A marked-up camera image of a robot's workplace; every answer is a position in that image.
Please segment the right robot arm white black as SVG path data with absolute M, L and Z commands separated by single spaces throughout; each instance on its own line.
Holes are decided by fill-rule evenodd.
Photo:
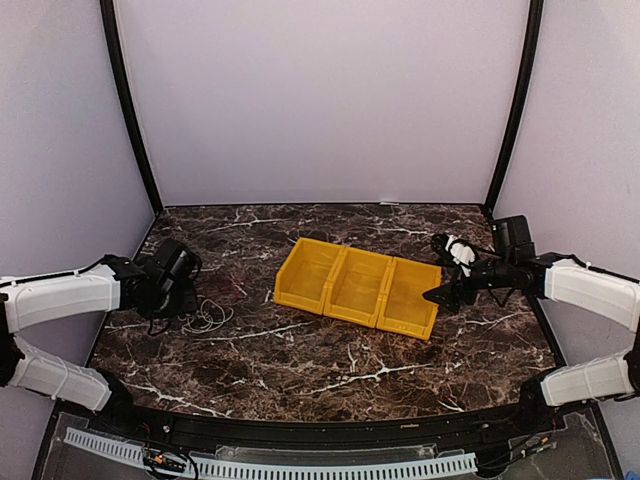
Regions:
M 607 322 L 627 333 L 617 351 L 597 348 L 582 362 L 552 368 L 526 381 L 510 424 L 534 432 L 549 410 L 590 400 L 624 401 L 639 395 L 639 282 L 580 259 L 575 254 L 539 253 L 524 216 L 491 222 L 493 246 L 483 249 L 457 236 L 439 233 L 431 248 L 450 279 L 423 292 L 425 300 L 456 313 L 481 292 L 504 291 L 535 298 L 556 313 L 583 313 L 588 325 Z

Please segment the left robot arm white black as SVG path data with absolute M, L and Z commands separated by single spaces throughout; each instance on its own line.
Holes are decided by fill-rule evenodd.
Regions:
M 133 311 L 149 322 L 191 313 L 202 260 L 168 239 L 137 260 L 106 254 L 66 270 L 1 280 L 1 384 L 29 390 L 101 414 L 120 436 L 141 427 L 132 396 L 113 374 L 82 367 L 20 337 L 41 324 L 85 314 Z

